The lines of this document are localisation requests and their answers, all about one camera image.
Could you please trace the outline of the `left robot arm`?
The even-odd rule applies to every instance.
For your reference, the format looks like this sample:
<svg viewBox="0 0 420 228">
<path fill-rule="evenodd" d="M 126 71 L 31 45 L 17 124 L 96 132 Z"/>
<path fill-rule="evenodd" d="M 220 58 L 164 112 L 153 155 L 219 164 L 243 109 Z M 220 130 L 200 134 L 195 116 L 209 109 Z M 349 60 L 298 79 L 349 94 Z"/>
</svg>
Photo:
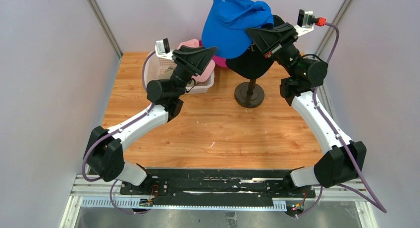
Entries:
<svg viewBox="0 0 420 228">
<path fill-rule="evenodd" d="M 171 58 L 176 66 L 171 76 L 147 84 L 147 99 L 151 103 L 147 108 L 108 129 L 97 126 L 91 131 L 83 156 L 83 178 L 94 181 L 86 174 L 86 166 L 89 166 L 98 179 L 124 181 L 132 184 L 138 194 L 148 194 L 152 188 L 150 175 L 141 165 L 125 161 L 124 151 L 149 131 L 179 115 L 183 106 L 180 96 L 187 93 L 193 76 L 205 71 L 216 52 L 217 47 L 181 46 L 173 50 Z"/>
</svg>

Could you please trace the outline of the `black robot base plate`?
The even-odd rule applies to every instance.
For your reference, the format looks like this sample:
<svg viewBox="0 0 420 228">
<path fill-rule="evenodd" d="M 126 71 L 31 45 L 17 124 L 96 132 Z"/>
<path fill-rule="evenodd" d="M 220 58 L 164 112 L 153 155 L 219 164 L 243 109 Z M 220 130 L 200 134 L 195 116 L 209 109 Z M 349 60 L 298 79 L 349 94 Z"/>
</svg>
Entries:
<svg viewBox="0 0 420 228">
<path fill-rule="evenodd" d="M 160 192 L 204 192 L 204 193 L 265 193 L 268 197 L 301 197 L 312 186 L 289 190 L 284 177 L 289 170 L 232 170 L 232 169 L 163 169 L 149 168 L 150 178 L 139 186 L 120 181 L 136 195 L 149 194 L 157 198 Z"/>
</svg>

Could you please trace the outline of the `black baseball cap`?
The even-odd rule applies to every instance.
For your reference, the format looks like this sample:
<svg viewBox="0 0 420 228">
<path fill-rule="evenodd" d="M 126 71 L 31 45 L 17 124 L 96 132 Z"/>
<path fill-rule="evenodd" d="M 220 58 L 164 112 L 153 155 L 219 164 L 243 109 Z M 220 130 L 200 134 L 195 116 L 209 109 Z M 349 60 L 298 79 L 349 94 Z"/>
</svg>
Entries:
<svg viewBox="0 0 420 228">
<path fill-rule="evenodd" d="M 262 77 L 273 63 L 272 59 L 264 57 L 254 42 L 240 56 L 226 60 L 229 69 L 250 80 Z"/>
</svg>

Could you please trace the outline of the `blue baseball cap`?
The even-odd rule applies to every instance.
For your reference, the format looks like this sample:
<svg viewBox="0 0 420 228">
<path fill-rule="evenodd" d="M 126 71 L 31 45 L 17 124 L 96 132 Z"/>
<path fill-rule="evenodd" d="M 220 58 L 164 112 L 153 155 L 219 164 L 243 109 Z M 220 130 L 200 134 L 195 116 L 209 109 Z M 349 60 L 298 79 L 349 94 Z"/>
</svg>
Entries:
<svg viewBox="0 0 420 228">
<path fill-rule="evenodd" d="M 216 56 L 230 59 L 242 55 L 252 43 L 248 27 L 273 25 L 270 6 L 264 1 L 213 0 L 202 32 L 206 48 L 217 47 Z"/>
</svg>

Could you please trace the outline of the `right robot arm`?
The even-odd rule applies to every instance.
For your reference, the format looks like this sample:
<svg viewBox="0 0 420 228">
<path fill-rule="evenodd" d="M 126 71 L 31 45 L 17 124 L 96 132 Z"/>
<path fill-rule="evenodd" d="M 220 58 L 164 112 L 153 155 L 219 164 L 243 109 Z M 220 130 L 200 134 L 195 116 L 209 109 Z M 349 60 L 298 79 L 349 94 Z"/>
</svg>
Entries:
<svg viewBox="0 0 420 228">
<path fill-rule="evenodd" d="M 284 192 L 295 197 L 304 186 L 329 188 L 358 178 L 366 146 L 339 128 L 316 94 L 327 75 L 328 63 L 316 55 L 301 55 L 294 43 L 302 31 L 289 23 L 271 29 L 248 27 L 246 33 L 266 59 L 287 71 L 289 76 L 280 83 L 280 95 L 304 119 L 323 153 L 315 165 L 288 172 L 283 179 Z"/>
</svg>

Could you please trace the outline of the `light pink baseball cap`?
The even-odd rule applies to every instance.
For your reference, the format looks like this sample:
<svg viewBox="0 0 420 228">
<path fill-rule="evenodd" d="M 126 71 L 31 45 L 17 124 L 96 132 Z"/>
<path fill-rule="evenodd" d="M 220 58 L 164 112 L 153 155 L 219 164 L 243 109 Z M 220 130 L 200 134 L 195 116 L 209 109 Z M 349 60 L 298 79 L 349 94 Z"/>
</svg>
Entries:
<svg viewBox="0 0 420 228">
<path fill-rule="evenodd" d="M 213 57 L 217 47 L 204 47 L 198 39 L 181 42 L 174 54 L 180 57 L 193 78 L 198 82 L 206 81 L 215 68 Z"/>
</svg>

